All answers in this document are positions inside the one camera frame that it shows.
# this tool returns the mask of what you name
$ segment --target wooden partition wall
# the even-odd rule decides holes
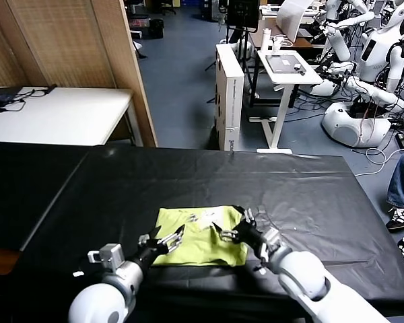
[[[123,0],[0,0],[0,86],[132,89],[157,145]]]

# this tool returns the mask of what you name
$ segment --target white bottle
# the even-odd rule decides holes
[[[261,51],[263,52],[267,51],[270,42],[271,42],[271,30],[269,28],[264,28]]]

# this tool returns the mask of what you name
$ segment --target laptop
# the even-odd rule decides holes
[[[300,61],[293,55],[271,55],[266,56],[267,62],[274,73],[300,73],[306,72],[302,67]],[[301,67],[295,69],[295,65],[299,64]]]

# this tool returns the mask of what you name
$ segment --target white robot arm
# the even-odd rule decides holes
[[[251,210],[233,230],[222,230],[215,223],[220,238],[246,243],[261,259],[261,272],[268,268],[278,275],[280,285],[309,313],[315,323],[388,323],[355,290],[340,283],[311,252],[297,252],[287,246],[277,229],[262,234],[256,229]]]
[[[335,23],[337,20],[337,11],[341,2],[346,1],[351,4],[354,9],[357,9],[360,15],[351,17],[346,20]],[[328,41],[331,44],[335,54],[340,61],[348,61],[350,59],[350,51],[341,35],[340,30],[369,22],[374,19],[374,12],[368,11],[365,3],[362,0],[328,0],[327,1],[327,21],[329,22],[324,33],[327,35]]]
[[[404,44],[392,47],[389,53],[389,73],[386,91],[394,92],[404,74]]]
[[[346,89],[359,93],[365,101],[369,98],[374,100],[374,103],[385,108],[392,113],[397,113],[404,110],[404,100],[397,97],[394,93],[384,91],[371,84],[360,81],[357,77],[350,76],[345,84]]]
[[[125,260],[120,244],[107,244],[88,252],[91,263],[106,269],[102,283],[85,288],[73,300],[69,323],[123,323],[135,308],[136,294],[148,269],[161,254],[177,249],[184,226],[162,239],[155,239],[160,227],[139,238],[138,251]]]

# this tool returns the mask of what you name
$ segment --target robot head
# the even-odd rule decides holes
[[[392,28],[398,26],[404,20],[404,0],[388,0],[385,7],[380,12],[382,28]]]

